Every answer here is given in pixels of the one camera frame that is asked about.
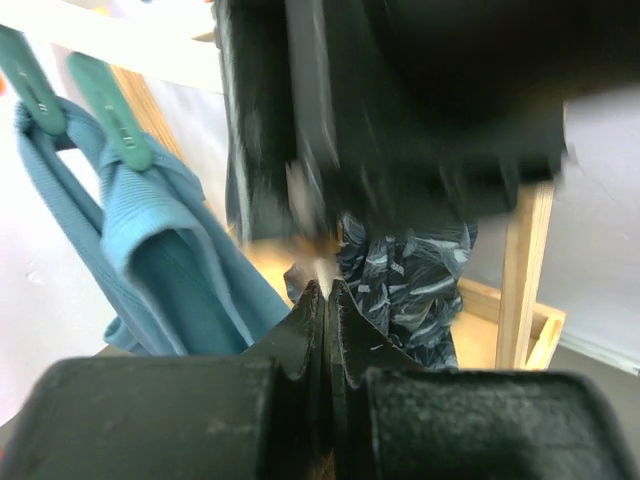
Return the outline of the teal clothes peg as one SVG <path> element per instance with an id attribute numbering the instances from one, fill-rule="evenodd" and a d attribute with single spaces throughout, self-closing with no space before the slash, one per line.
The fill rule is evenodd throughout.
<path id="1" fill-rule="evenodd" d="M 71 76 L 123 162 L 135 171 L 153 163 L 153 153 L 109 65 L 74 52 L 67 58 Z"/>
<path id="2" fill-rule="evenodd" d="M 67 122 L 58 97 L 24 35 L 6 26 L 1 26 L 1 68 L 40 128 L 63 134 Z"/>

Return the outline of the dark patterned sock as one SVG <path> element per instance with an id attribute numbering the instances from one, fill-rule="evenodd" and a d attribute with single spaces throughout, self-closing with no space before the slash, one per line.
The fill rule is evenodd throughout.
<path id="1" fill-rule="evenodd" d="M 353 361 L 396 347 L 429 370 L 457 368 L 451 328 L 463 307 L 458 283 L 476 223 L 376 237 L 344 215 L 342 227 L 336 260 L 346 285 L 336 309 L 343 354 Z"/>

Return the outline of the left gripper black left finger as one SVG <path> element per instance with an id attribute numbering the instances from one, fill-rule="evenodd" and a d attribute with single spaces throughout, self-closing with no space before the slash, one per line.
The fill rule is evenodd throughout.
<path id="1" fill-rule="evenodd" d="M 318 452 L 325 303 L 236 356 L 92 357 L 52 365 L 4 449 L 5 479 L 303 479 Z"/>

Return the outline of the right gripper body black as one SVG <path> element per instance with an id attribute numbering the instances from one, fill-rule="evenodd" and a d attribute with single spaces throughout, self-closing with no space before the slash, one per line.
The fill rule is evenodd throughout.
<path id="1" fill-rule="evenodd" d="M 635 1 L 218 1 L 239 238 L 512 211 L 554 180 L 564 104 L 639 80 Z"/>

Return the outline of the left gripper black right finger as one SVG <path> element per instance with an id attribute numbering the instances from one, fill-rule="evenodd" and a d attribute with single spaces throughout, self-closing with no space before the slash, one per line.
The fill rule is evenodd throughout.
<path id="1" fill-rule="evenodd" d="M 430 371 L 335 281 L 327 302 L 340 479 L 635 479 L 615 415 L 566 372 Z"/>

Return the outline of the blue sock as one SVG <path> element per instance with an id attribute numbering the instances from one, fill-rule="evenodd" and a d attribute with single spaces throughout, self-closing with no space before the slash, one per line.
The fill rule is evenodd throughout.
<path id="1" fill-rule="evenodd" d="M 288 314 L 181 160 L 149 139 L 152 165 L 134 171 L 93 117 L 68 100 L 60 105 L 67 127 L 59 135 L 18 105 L 17 148 L 115 310 L 107 344 L 135 355 L 238 354 Z"/>

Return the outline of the wooden rack stand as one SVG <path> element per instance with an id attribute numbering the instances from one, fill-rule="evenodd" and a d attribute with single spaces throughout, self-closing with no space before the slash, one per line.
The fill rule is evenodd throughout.
<path id="1" fill-rule="evenodd" d="M 111 71 L 143 129 L 172 154 L 186 160 L 143 76 L 117 66 Z M 553 187 L 525 189 L 510 220 L 500 292 L 462 278 L 463 312 L 453 323 L 453 338 L 463 369 L 548 368 L 566 313 L 536 302 L 546 246 Z M 250 247 L 249 260 L 286 302 L 284 272 L 293 262 L 268 247 Z"/>

